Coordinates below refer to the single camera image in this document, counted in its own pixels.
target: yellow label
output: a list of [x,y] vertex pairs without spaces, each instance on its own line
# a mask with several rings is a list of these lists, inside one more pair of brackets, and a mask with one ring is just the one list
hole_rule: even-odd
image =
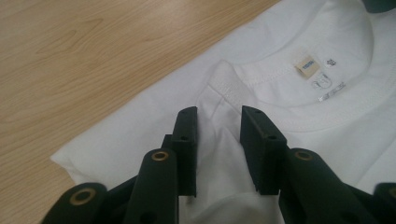
[[295,67],[306,78],[312,77],[319,70],[319,64],[311,56],[306,57]]

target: screw hole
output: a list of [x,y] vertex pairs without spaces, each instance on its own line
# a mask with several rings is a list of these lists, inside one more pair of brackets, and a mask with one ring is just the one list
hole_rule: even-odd
[[70,203],[74,206],[83,205],[88,203],[90,200],[95,197],[96,190],[91,188],[85,188],[77,191],[70,198]]
[[348,223],[361,223],[359,221],[359,218],[355,214],[350,212],[342,212],[341,218]]
[[304,151],[297,151],[294,156],[302,161],[312,161],[314,159],[310,153]]
[[155,161],[164,161],[168,159],[169,154],[164,152],[164,151],[159,151],[154,154],[152,154],[151,158]]
[[156,220],[157,220],[157,215],[153,212],[147,212],[144,213],[142,216],[140,216],[140,223],[143,224],[155,223]]

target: white fabric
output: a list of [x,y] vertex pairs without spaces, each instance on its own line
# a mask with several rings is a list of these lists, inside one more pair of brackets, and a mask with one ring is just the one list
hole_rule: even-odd
[[[239,144],[241,106],[250,105],[290,147],[316,151],[344,182],[372,193],[396,182],[395,23],[395,9],[368,14],[359,1],[283,0],[51,158],[76,183],[111,189],[138,173],[179,110],[197,105],[198,195],[181,200],[180,223],[282,222],[277,198],[255,192]],[[309,79],[294,67],[306,56],[320,65]],[[315,86],[323,80],[331,86]]]

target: clothing label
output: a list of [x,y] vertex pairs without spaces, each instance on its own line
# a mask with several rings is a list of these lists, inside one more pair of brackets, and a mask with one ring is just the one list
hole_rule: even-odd
[[311,85],[314,89],[328,89],[332,86],[332,80],[326,74],[320,72]]
[[337,62],[333,59],[329,59],[324,62],[324,65],[328,68],[331,68],[331,67],[335,66],[336,64],[337,64]]
[[319,64],[311,56],[297,63],[295,67],[306,78],[312,77],[319,70]]
[[324,94],[323,96],[319,97],[318,99],[323,102],[330,97],[334,96],[337,92],[339,92],[341,89],[343,89],[346,86],[345,82],[341,82],[340,85],[336,86],[334,89],[329,91],[328,93]]

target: wood grain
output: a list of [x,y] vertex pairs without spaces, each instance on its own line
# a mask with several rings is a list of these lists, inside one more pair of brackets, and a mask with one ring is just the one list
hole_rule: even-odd
[[0,223],[73,186],[59,147],[276,0],[1,0]]

